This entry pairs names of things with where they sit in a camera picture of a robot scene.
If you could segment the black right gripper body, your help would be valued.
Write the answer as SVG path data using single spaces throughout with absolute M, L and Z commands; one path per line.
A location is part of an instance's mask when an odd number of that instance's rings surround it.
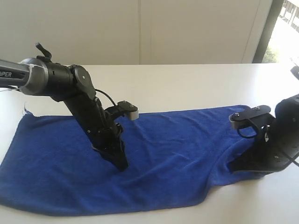
M 280 172 L 299 156 L 299 99 L 287 98 L 275 107 L 275 119 L 263 135 L 267 142 L 266 167 L 269 173 Z

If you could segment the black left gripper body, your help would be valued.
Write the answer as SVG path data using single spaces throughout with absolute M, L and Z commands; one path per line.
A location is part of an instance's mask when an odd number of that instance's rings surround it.
M 110 142 L 120 138 L 121 128 L 106 111 L 102 109 L 89 109 L 87 111 L 89 119 L 87 132 L 93 147 L 102 153 Z

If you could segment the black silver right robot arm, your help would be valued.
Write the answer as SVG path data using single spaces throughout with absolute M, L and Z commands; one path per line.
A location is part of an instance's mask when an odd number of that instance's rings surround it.
M 233 129 L 253 144 L 228 164 L 232 173 L 280 172 L 292 163 L 298 165 L 299 156 L 299 97 L 294 95 L 279 102 L 275 114 L 260 105 L 235 112 L 229 116 Z

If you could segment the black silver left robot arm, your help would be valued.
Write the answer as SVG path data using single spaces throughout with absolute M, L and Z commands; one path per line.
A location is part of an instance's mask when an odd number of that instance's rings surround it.
M 121 101 L 104 110 L 84 67 L 54 63 L 51 53 L 40 43 L 36 43 L 36 48 L 42 52 L 41 56 L 20 63 L 1 60 L 0 86 L 25 95 L 49 96 L 56 102 L 64 102 L 93 149 L 119 171 L 125 170 L 128 161 L 121 140 L 123 128 L 115 119 L 136 108 Z

